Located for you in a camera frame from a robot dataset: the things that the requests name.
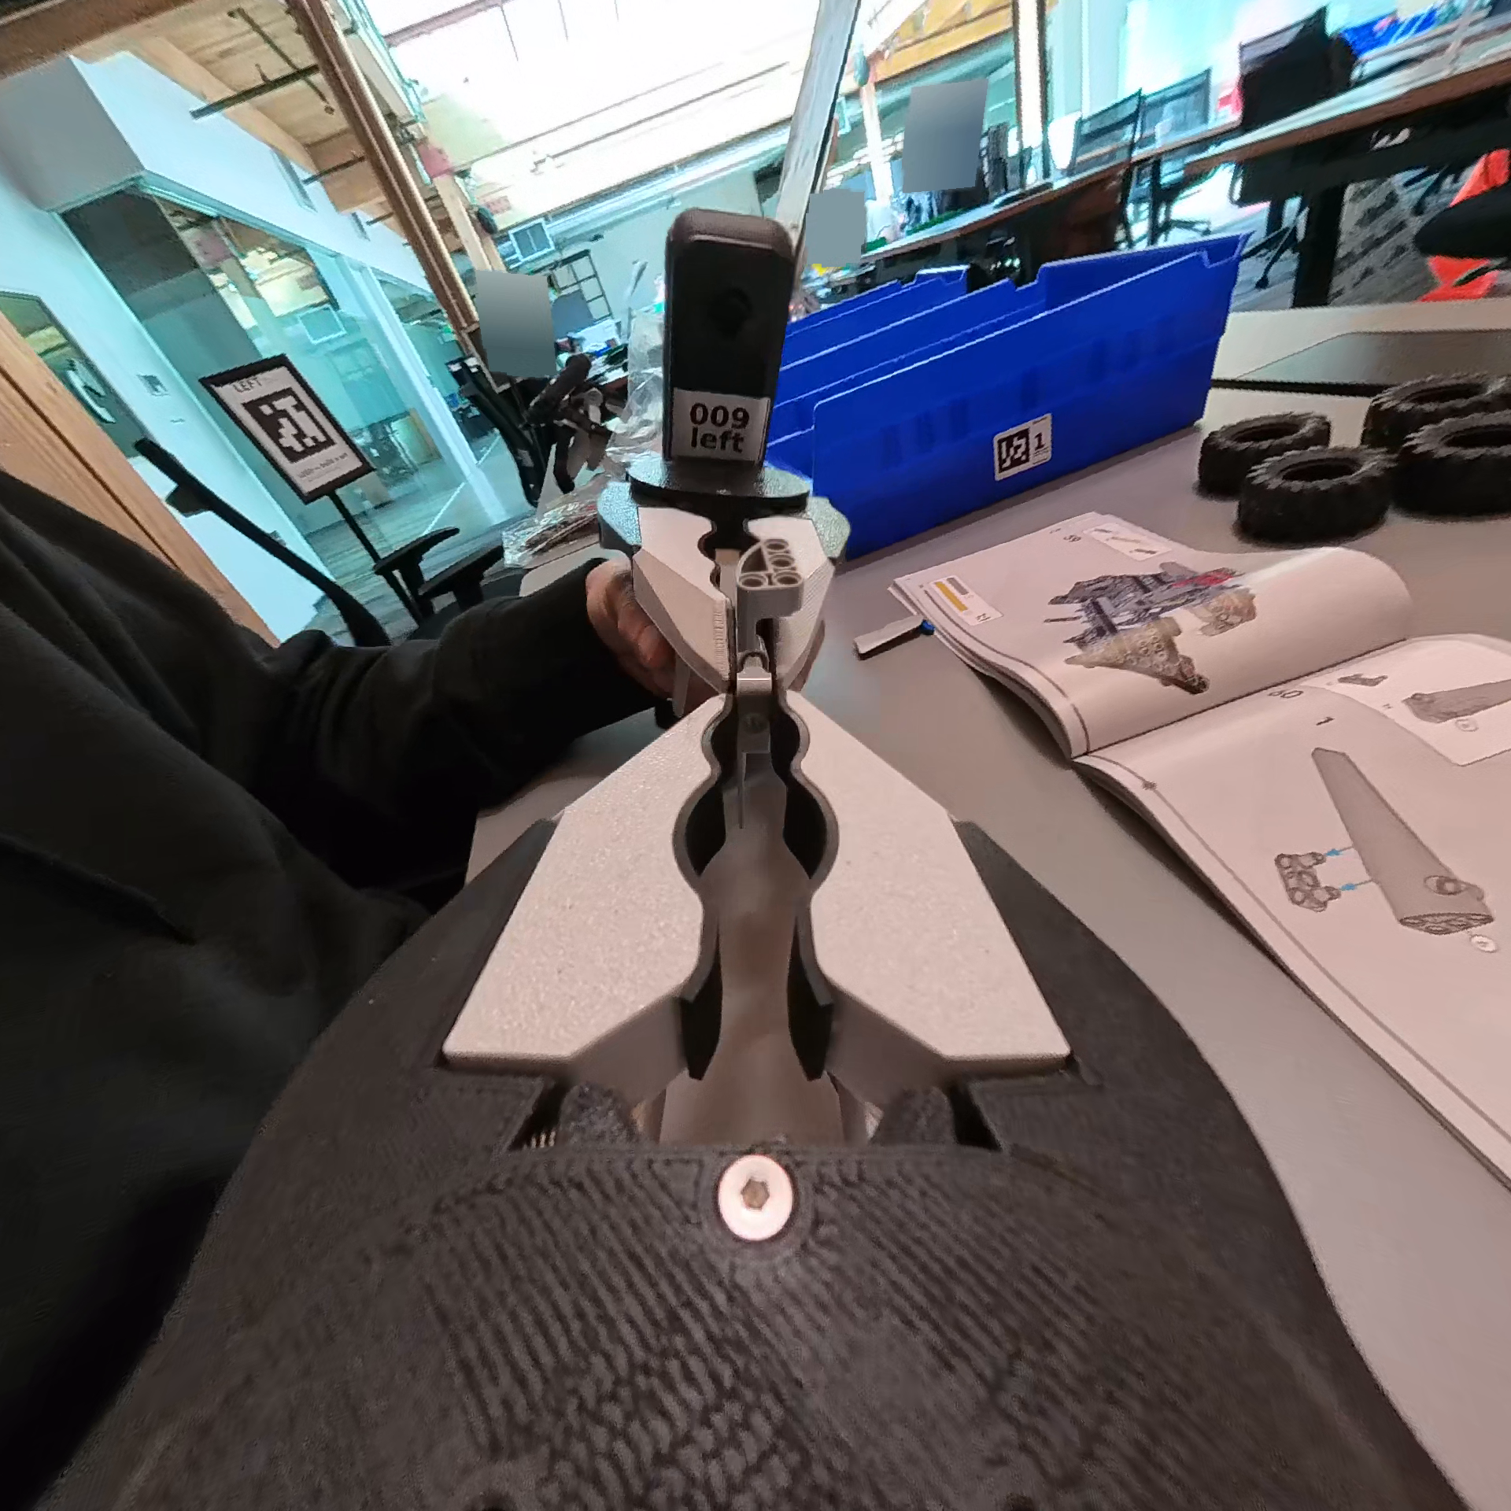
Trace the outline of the person's torso in black top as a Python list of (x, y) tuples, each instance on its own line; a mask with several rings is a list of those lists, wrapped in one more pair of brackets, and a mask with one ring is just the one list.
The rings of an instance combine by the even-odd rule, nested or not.
[(352, 882), (259, 798), (271, 657), (309, 630), (266, 643), (12, 476), (1, 566), (3, 1507), (32, 1507), (295, 1066), (466, 861)]

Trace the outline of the person's left forearm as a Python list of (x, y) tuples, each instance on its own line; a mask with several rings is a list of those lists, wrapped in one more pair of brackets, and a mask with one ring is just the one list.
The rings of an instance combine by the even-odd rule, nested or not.
[(460, 870), (478, 810), (656, 699), (599, 641), (590, 569), (467, 609), (433, 639), (295, 636), (264, 683), (257, 796), (352, 882)]

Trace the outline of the person's left hand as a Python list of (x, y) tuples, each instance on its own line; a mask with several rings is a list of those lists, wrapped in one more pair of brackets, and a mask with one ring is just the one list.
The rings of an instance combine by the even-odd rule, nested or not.
[(591, 627), (618, 668), (654, 697), (667, 699), (674, 690), (674, 650), (638, 604), (631, 566), (622, 559), (593, 564), (584, 595)]

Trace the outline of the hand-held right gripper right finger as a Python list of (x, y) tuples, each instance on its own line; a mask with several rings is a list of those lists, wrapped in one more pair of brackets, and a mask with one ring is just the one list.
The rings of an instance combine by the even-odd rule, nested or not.
[(802, 693), (770, 758), (806, 879), (786, 972), (806, 1077), (856, 1096), (1057, 1069), (1070, 1044), (944, 805)]

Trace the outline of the grey neighbouring desk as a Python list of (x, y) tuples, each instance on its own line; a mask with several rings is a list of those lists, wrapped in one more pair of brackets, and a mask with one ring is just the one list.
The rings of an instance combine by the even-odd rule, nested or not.
[(1453, 373), (1509, 373), (1507, 298), (1235, 312), (1212, 386), (1369, 398)]

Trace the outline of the grey toy brick connector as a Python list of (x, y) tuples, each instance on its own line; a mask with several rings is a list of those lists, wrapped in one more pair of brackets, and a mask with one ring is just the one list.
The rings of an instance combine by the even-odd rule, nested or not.
[(768, 593), (766, 568), (762, 566), (762, 537), (757, 535), (748, 550), (739, 557), (734, 568), (734, 665), (741, 666), (750, 654), (759, 654), (764, 666), (771, 670), (771, 648), (768, 632), (771, 623), (768, 614), (773, 611)]

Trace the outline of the open instruction booklet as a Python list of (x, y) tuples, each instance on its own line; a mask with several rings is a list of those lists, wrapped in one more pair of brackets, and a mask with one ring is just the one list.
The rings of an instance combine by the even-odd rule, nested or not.
[(1083, 514), (897, 600), (1023, 695), (1333, 1019), (1509, 1172), (1507, 643), (1383, 560)]

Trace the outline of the white slanted board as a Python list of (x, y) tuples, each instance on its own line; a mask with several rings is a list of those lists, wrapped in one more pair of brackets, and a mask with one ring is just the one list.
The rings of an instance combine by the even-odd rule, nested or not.
[(793, 105), (779, 192), (768, 215), (800, 249), (809, 197), (824, 174), (825, 139), (852, 48), (859, 1), (820, 1)]

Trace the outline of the black-white marker sign stand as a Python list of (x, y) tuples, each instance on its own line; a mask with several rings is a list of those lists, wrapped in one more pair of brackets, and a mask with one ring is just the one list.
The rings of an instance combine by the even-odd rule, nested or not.
[(273, 463), (302, 503), (318, 499), (332, 503), (350, 535), (368, 555), (372, 571), (388, 582), (406, 613), (421, 623), (419, 600), (403, 580), (403, 571), (385, 564), (385, 557), (341, 497), (345, 485), (372, 474), (372, 463), (291, 359), (282, 353), (260, 357), (207, 373), (198, 382)]

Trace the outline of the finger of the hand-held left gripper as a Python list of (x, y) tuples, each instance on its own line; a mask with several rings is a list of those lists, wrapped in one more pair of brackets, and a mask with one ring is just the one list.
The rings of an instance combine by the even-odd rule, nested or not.
[(771, 670), (780, 688), (798, 688), (822, 639), (836, 564), (811, 519), (761, 519), (761, 555), (773, 604)]
[(728, 686), (732, 604), (717, 582), (705, 515), (640, 506), (631, 566), (635, 596), (678, 659), (708, 686)]

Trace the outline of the blue bin with tag label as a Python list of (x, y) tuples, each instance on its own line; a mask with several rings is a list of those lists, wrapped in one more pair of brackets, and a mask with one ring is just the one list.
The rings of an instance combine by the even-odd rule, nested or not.
[(1000, 319), (816, 397), (798, 469), (865, 555), (1203, 413), (1244, 233), (1050, 262)]

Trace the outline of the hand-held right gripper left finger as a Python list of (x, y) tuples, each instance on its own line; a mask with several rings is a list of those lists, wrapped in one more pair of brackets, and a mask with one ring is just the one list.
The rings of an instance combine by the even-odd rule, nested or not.
[(442, 1042), (458, 1069), (653, 1096), (687, 1066), (683, 1003), (716, 929), (699, 882), (725, 843), (726, 715), (710, 697), (557, 814)]

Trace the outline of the blue plastic bin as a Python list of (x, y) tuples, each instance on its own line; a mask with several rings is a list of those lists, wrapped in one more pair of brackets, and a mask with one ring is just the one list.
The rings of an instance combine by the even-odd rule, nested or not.
[(791, 319), (786, 325), (780, 361), (793, 364), (993, 283), (987, 269), (975, 262), (919, 269), (908, 282), (890, 280)]
[(797, 402), (811, 391), (879, 364), (912, 361), (924, 346), (948, 335), (1039, 314), (1048, 307), (1048, 289), (1043, 278), (1027, 285), (1000, 280), (930, 305), (910, 303), (901, 309), (903, 303), (904, 298), (897, 292), (876, 305), (874, 319), (865, 326), (784, 362), (777, 402)]

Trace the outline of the clear plastic bag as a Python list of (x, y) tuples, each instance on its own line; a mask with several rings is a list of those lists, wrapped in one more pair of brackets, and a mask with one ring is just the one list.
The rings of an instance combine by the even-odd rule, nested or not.
[(557, 555), (599, 542), (599, 494), (586, 487), (505, 524), (502, 566), (532, 569)]

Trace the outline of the long wooden table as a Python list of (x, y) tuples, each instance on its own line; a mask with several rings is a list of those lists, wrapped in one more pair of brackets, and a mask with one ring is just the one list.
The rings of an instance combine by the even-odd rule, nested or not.
[(1351, 183), (1464, 166), (1509, 143), (1509, 42), (1500, 35), (1351, 87), (1192, 156), (1183, 172), (1234, 163), (1237, 201), (1300, 199), (1293, 309), (1329, 301)]
[(910, 231), (863, 253), (859, 282), (870, 287), (924, 269), (976, 265), (987, 283), (1002, 276), (1025, 283), (1047, 262), (1115, 251), (1128, 240), (1133, 175), (1133, 161), (1119, 157)]

